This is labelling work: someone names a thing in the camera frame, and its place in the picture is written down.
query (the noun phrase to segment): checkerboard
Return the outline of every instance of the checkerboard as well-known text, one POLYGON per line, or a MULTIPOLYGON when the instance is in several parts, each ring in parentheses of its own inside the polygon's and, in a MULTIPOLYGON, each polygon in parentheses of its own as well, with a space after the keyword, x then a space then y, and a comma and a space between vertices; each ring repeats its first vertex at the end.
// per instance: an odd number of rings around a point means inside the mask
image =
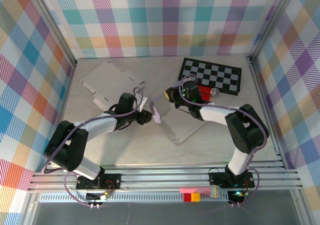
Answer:
POLYGON ((218 88, 221 93, 238 96, 241 71, 239 67, 184 58, 178 80, 193 74, 198 78, 198 85, 218 88))

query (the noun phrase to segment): white floor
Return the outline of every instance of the white floor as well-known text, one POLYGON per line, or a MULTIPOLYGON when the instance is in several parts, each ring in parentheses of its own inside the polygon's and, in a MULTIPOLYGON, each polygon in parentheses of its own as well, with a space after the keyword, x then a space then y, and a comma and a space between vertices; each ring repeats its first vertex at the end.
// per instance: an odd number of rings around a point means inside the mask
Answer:
MULTIPOLYGON (((201 56, 194 59, 242 68, 238 96, 220 93, 212 102, 228 106, 250 104, 265 121, 258 94, 244 56, 201 56)), ((183 57, 81 59, 75 69, 64 120, 84 121, 102 111, 93 103, 92 93, 80 79, 103 61, 111 61, 122 70, 130 70, 145 80, 143 92, 154 98, 178 80, 183 57)), ((235 146, 226 126, 207 122, 183 143, 174 144, 153 121, 143 126, 133 123, 124 130, 102 134, 86 145, 85 157, 99 165, 220 163, 228 162, 235 146)), ((276 153, 271 139, 254 157, 255 161, 273 161, 276 153)))

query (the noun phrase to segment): colorful plaid wall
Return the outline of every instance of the colorful plaid wall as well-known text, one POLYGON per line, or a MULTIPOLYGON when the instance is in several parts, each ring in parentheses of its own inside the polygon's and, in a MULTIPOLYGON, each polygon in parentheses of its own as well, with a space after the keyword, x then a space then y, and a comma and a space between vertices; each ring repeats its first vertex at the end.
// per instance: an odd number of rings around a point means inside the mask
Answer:
POLYGON ((259 56, 281 146, 320 224, 320 0, 291 0, 259 56))
POLYGON ((248 55, 279 2, 45 1, 79 58, 248 55))
POLYGON ((17 224, 71 70, 31 0, 0 0, 0 225, 17 224))

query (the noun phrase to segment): black and white checkerboard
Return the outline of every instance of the black and white checkerboard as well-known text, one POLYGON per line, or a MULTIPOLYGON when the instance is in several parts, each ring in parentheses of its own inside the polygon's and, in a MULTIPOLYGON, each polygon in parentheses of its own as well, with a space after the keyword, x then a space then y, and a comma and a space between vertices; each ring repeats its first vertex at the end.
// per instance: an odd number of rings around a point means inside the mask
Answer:
POLYGON ((221 93, 238 96, 241 71, 238 67, 184 58, 178 80, 194 74, 198 77, 198 85, 218 88, 221 93))

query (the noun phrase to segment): plaid wallpaper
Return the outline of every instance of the plaid wallpaper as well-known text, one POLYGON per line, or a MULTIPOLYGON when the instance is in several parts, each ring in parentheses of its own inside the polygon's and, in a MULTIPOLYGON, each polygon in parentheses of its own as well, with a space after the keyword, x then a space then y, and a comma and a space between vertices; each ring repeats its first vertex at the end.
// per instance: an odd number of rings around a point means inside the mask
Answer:
POLYGON ((320 0, 291 0, 258 60, 282 148, 320 224, 320 0))
POLYGON ((45 0, 78 58, 248 55, 279 0, 45 0))
POLYGON ((18 222, 71 70, 31 0, 0 0, 0 225, 18 222))

